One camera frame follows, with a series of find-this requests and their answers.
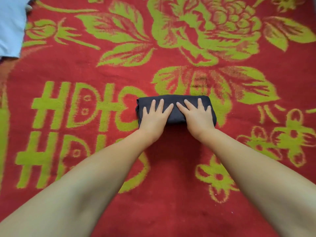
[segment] red rug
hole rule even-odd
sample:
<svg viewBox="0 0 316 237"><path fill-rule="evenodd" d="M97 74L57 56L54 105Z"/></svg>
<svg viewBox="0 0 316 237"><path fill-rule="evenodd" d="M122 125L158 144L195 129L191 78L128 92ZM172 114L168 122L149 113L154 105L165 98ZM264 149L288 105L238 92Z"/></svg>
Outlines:
<svg viewBox="0 0 316 237"><path fill-rule="evenodd" d="M136 130L144 96L208 95L218 128L316 182L315 33L312 0L38 1L21 58L0 64L0 220ZM93 236L276 234L169 126Z"/></svg>

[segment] light blue cloth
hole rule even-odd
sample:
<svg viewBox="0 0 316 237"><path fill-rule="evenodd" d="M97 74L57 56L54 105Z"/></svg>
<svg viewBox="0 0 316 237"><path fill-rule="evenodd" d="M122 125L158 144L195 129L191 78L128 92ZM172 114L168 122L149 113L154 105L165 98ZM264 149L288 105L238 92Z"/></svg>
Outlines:
<svg viewBox="0 0 316 237"><path fill-rule="evenodd" d="M20 57L30 0L0 0L0 59Z"/></svg>

